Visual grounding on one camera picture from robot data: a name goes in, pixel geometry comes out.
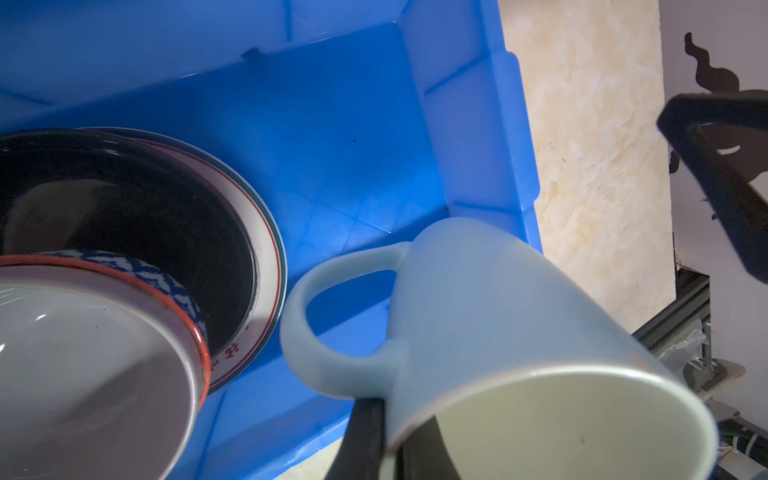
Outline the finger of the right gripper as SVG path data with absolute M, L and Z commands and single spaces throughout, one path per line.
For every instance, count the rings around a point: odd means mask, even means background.
M 767 97 L 756 92 L 679 94 L 657 127 L 691 171 L 744 269 L 767 282 L 767 203 L 701 132 L 708 124 L 765 131 Z

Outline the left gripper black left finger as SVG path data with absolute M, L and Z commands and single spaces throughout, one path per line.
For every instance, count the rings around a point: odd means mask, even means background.
M 342 443 L 325 480 L 379 478 L 384 452 L 384 415 L 382 399 L 354 402 Z

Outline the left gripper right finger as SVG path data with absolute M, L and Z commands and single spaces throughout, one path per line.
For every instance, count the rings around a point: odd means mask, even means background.
M 396 479 L 460 480 L 435 417 L 425 422 L 397 451 Z

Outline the light blue mug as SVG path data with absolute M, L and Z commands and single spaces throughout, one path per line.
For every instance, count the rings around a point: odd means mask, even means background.
M 323 344 L 311 300 L 385 270 L 384 343 L 365 357 Z M 479 220 L 316 266 L 285 303 L 280 341 L 313 390 L 385 402 L 389 455 L 435 417 L 461 479 L 707 479 L 715 467 L 702 400 L 554 264 Z

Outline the red patterned bowl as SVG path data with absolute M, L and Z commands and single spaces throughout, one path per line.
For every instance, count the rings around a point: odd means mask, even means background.
M 209 393 L 212 376 L 205 318 L 191 294 L 171 275 L 143 260 L 100 250 L 74 249 L 5 254 L 1 256 L 1 266 L 64 267 L 106 275 L 130 284 L 155 297 L 174 313 L 181 314 L 201 359 L 202 387 L 198 409 L 202 408 Z

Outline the blue plastic bin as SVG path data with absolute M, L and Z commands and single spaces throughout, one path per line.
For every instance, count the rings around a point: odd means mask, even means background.
M 541 251 L 518 59 L 498 1 L 1 1 L 1 134 L 122 127 L 194 145 L 271 211 L 287 287 L 450 216 Z M 272 479 L 352 402 L 290 372 L 277 332 L 211 392 L 168 479 Z

